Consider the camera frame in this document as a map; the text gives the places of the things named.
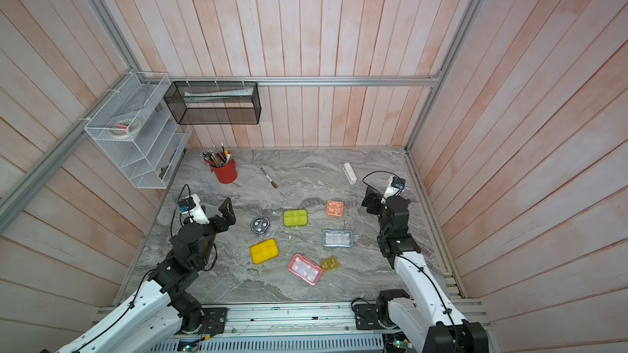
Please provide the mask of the round dark blue pillbox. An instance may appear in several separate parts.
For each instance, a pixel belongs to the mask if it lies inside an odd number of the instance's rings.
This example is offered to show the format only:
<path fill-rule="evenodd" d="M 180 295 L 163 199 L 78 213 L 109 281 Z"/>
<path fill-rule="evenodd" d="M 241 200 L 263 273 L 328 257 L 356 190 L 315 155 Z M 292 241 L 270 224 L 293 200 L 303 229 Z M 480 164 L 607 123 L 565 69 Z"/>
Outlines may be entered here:
<path fill-rule="evenodd" d="M 256 217 L 251 222 L 250 228 L 256 235 L 264 235 L 270 228 L 270 221 L 264 216 Z"/>

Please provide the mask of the yellow lid white pillbox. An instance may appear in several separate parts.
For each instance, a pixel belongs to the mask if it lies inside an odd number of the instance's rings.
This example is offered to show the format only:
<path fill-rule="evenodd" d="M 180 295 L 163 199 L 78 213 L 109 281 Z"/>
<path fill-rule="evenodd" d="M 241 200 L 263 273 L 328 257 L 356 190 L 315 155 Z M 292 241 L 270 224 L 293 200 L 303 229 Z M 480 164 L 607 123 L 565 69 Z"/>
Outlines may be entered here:
<path fill-rule="evenodd" d="M 255 265 L 259 265 L 276 258 L 279 254 L 280 251 L 276 244 L 276 240 L 274 239 L 265 240 L 261 243 L 253 245 L 250 248 L 251 260 Z"/>

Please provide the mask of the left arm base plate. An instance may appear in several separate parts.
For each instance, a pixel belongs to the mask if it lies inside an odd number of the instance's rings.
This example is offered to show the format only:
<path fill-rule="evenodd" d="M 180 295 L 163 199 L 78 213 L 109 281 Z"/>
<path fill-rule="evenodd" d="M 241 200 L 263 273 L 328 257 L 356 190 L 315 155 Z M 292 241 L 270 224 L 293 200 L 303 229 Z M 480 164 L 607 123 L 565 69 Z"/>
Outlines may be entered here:
<path fill-rule="evenodd" d="M 227 307 L 203 307 L 190 315 L 181 317 L 175 311 L 175 318 L 181 324 L 175 328 L 174 335 L 210 335 L 223 334 L 227 322 Z"/>

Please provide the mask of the blue pillbox clear lid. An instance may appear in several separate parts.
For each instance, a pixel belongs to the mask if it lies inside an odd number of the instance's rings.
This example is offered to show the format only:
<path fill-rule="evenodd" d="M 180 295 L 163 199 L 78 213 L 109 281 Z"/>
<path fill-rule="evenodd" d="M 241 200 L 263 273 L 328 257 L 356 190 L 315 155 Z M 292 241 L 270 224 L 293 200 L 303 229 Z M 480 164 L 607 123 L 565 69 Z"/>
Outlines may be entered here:
<path fill-rule="evenodd" d="M 353 232 L 350 230 L 323 230 L 322 243 L 325 248 L 352 248 Z"/>

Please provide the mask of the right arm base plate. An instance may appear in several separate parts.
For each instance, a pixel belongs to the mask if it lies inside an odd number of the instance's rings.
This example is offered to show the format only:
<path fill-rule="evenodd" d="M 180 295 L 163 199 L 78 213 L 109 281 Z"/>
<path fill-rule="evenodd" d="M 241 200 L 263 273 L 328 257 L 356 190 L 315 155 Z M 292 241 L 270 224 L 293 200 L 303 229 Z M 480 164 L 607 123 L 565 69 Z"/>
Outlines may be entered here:
<path fill-rule="evenodd" d="M 376 304 L 358 300 L 351 305 L 351 309 L 354 314 L 357 330 L 372 331 L 385 330 L 389 328 L 381 322 Z"/>

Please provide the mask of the small yellow transparent pillbox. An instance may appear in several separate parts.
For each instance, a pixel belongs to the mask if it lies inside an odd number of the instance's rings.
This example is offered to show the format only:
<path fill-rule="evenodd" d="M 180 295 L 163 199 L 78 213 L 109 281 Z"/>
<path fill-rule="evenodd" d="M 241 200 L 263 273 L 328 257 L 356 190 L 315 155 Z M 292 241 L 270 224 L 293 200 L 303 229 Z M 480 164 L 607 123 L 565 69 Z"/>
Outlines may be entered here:
<path fill-rule="evenodd" d="M 320 262 L 320 266 L 322 268 L 322 271 L 328 272 L 338 269 L 340 267 L 340 262 L 337 257 L 332 256 L 322 259 Z"/>

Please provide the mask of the green lid white pillbox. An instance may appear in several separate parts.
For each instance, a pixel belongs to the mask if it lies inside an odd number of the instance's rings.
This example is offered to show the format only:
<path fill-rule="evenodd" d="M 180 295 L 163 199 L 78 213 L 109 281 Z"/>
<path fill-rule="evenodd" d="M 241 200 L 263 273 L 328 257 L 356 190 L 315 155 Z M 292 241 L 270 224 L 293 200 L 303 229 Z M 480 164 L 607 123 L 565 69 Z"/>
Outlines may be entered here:
<path fill-rule="evenodd" d="M 285 227 L 305 227 L 308 224 L 307 211 L 304 209 L 284 211 L 283 224 Z"/>

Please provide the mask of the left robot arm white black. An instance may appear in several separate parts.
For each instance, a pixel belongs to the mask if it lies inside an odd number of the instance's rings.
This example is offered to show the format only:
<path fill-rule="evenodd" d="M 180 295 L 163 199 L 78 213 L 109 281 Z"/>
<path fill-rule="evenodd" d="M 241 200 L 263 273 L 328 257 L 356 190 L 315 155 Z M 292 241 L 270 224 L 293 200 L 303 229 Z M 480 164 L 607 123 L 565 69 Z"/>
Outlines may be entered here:
<path fill-rule="evenodd" d="M 200 273 L 211 271 L 217 234 L 235 225 L 232 200 L 220 214 L 198 222 L 191 219 L 171 239 L 172 249 L 145 273 L 136 291 L 109 315 L 58 349 L 60 352 L 143 352 L 178 332 L 197 334 L 208 329 L 201 303 L 187 289 Z"/>

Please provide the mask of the pink pillbox clear lid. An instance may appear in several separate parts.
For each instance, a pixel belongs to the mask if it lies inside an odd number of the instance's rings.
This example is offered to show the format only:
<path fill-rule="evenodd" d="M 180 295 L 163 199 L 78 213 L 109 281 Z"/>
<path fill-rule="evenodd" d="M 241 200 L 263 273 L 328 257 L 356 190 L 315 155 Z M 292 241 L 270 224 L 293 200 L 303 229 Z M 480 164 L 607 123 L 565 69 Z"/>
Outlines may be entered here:
<path fill-rule="evenodd" d="M 317 285 L 323 274 L 320 266 L 300 254 L 294 255 L 287 269 L 310 286 Z"/>

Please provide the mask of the orange small pillbox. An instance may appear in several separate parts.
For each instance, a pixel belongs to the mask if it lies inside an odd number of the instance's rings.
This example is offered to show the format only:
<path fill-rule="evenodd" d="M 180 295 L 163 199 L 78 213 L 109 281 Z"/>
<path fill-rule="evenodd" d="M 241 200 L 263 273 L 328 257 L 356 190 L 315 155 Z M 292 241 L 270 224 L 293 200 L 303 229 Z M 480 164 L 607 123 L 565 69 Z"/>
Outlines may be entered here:
<path fill-rule="evenodd" d="M 331 217 L 342 217 L 344 204 L 341 201 L 329 200 L 326 204 L 325 213 Z"/>

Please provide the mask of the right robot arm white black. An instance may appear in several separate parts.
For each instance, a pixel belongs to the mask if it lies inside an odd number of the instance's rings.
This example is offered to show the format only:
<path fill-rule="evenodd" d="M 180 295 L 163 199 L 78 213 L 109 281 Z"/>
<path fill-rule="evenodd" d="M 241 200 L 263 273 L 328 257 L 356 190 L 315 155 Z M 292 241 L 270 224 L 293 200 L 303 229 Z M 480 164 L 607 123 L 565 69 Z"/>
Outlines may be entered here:
<path fill-rule="evenodd" d="M 409 232 L 409 204 L 398 194 L 385 198 L 371 189 L 362 201 L 378 217 L 380 252 L 407 287 L 379 293 L 379 322 L 400 328 L 418 352 L 488 352 L 484 327 L 468 321 L 434 280 Z"/>

